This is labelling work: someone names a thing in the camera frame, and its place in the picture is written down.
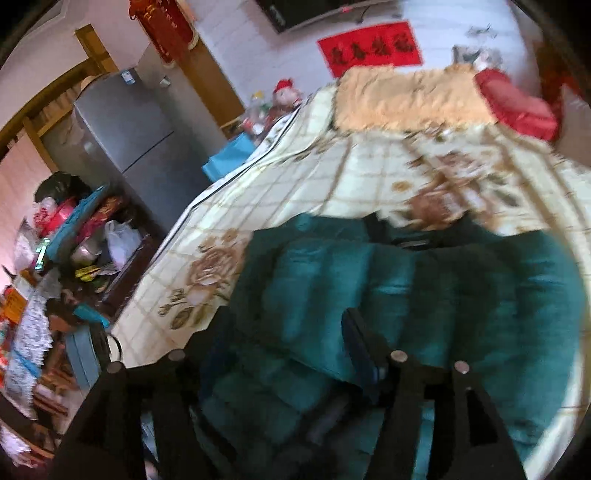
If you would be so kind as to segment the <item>dark green quilted jacket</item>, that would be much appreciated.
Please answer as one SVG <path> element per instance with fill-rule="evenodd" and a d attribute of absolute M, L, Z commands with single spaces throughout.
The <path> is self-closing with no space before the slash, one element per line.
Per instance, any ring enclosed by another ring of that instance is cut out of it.
<path fill-rule="evenodd" d="M 315 478 L 360 479 L 384 414 L 361 402 L 346 309 L 423 364 L 470 364 L 527 459 L 565 398 L 587 298 L 570 252 L 542 231 L 301 214 L 253 234 L 229 307 L 232 365 L 202 412 L 239 470 L 286 478 L 324 452 Z"/>

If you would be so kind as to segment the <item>cluttered side table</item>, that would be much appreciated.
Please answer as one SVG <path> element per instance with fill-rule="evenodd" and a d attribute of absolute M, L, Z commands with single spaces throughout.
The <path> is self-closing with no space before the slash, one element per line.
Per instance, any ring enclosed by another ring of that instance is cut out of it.
<path fill-rule="evenodd" d="M 152 223 L 117 186 L 74 189 L 56 175 L 38 191 L 67 193 L 74 209 L 37 243 L 29 268 L 35 285 L 16 327 L 1 387 L 1 445 L 16 463 L 52 457 L 37 414 L 65 416 L 60 392 L 87 389 L 97 379 L 114 342 L 111 325 L 155 253 Z M 128 223 L 140 232 L 140 246 L 118 270 L 111 261 L 104 226 Z"/>

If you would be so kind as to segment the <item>white plastic bag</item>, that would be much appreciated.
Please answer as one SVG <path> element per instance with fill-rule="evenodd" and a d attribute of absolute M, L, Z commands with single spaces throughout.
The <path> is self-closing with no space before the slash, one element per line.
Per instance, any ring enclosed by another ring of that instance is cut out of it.
<path fill-rule="evenodd" d="M 104 233 L 111 261 L 118 270 L 121 270 L 140 246 L 142 241 L 140 232 L 128 223 L 111 220 L 105 224 Z"/>

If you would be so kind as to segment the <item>grey refrigerator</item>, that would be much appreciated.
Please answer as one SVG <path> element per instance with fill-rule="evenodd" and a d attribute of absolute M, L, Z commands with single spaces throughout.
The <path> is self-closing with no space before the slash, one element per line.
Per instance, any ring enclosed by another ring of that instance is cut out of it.
<path fill-rule="evenodd" d="M 204 149 L 133 69 L 90 78 L 42 142 L 59 170 L 119 187 L 163 233 L 211 183 Z"/>

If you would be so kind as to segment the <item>cream floral bed sheet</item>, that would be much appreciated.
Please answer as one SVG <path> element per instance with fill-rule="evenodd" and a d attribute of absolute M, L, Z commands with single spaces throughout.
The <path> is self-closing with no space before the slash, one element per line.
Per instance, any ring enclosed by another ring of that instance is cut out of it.
<path fill-rule="evenodd" d="M 319 90 L 269 152 L 183 212 L 115 324 L 125 363 L 149 365 L 183 347 L 216 314 L 232 313 L 230 297 L 253 234 L 301 214 L 375 216 L 417 232 L 444 230 L 463 218 L 499 236 L 542 231 L 570 252 L 587 298 L 563 403 L 531 455 L 519 456 L 526 477 L 544 478 L 590 403 L 589 169 L 505 126 L 347 133 L 335 127 L 334 97 L 334 87 Z M 214 382 L 232 365 L 235 323 Z M 201 447 L 218 468 L 244 475 L 235 449 L 204 417 L 203 403 L 193 418 Z"/>

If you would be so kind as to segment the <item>white pillow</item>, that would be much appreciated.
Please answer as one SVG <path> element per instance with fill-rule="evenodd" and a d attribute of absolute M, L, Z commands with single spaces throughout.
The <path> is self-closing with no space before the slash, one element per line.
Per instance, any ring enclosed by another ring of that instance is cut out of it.
<path fill-rule="evenodd" d="M 591 162 L 591 109 L 567 84 L 561 86 L 562 123 L 556 150 L 587 167 Z"/>

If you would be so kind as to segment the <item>red ruffled cushion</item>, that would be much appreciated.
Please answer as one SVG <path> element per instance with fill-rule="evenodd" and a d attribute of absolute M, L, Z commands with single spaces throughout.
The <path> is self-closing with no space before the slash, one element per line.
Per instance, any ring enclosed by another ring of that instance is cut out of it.
<path fill-rule="evenodd" d="M 545 100 L 525 93 L 497 69 L 480 71 L 475 81 L 499 123 L 545 141 L 556 137 L 559 122 Z"/>

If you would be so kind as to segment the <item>yellow ruffled pillow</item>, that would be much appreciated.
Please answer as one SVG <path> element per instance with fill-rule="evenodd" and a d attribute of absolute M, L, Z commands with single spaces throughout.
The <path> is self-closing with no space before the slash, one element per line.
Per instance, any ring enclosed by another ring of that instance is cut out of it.
<path fill-rule="evenodd" d="M 467 65 L 402 73 L 390 66 L 355 66 L 335 91 L 335 127 L 357 132 L 469 128 L 496 119 Z"/>

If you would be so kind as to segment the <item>framed photo on headboard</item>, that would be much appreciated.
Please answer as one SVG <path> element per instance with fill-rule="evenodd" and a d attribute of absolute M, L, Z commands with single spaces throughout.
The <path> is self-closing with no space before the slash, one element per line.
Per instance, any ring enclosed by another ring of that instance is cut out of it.
<path fill-rule="evenodd" d="M 498 49 L 482 46 L 455 45 L 453 57 L 455 64 L 471 65 L 477 71 L 501 69 L 503 64 L 501 52 Z"/>

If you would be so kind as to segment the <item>pig plush toy red hat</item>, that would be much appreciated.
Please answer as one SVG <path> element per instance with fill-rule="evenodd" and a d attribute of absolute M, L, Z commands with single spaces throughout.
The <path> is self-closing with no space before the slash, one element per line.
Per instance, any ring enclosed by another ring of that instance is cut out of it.
<path fill-rule="evenodd" d="M 301 105 L 304 96 L 300 90 L 294 87 L 291 78 L 280 79 L 273 90 L 273 107 L 281 111 L 294 111 Z"/>

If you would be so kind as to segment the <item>red banner with characters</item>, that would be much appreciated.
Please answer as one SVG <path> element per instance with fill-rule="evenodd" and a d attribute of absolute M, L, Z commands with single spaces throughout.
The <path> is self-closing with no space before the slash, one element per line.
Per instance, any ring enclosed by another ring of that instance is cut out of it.
<path fill-rule="evenodd" d="M 353 66 L 421 66 L 423 57 L 408 21 L 379 24 L 318 40 L 332 76 Z"/>

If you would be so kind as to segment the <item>red hanging wall decoration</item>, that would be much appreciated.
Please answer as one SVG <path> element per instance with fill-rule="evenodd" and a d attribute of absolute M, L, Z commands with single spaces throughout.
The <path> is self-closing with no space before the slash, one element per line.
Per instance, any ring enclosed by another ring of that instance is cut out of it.
<path fill-rule="evenodd" d="M 183 5 L 175 0 L 129 1 L 129 18 L 140 24 L 166 66 L 197 45 L 198 34 Z"/>

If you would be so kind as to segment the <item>black wall television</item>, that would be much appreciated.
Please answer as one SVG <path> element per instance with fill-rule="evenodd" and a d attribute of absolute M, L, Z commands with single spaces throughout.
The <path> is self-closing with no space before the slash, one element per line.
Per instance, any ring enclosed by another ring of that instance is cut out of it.
<path fill-rule="evenodd" d="M 317 23 L 325 18 L 348 15 L 360 10 L 356 20 L 361 24 L 367 11 L 378 6 L 387 6 L 394 18 L 402 17 L 400 1 L 339 1 L 339 0 L 256 0 L 276 33 L 284 33 Z"/>

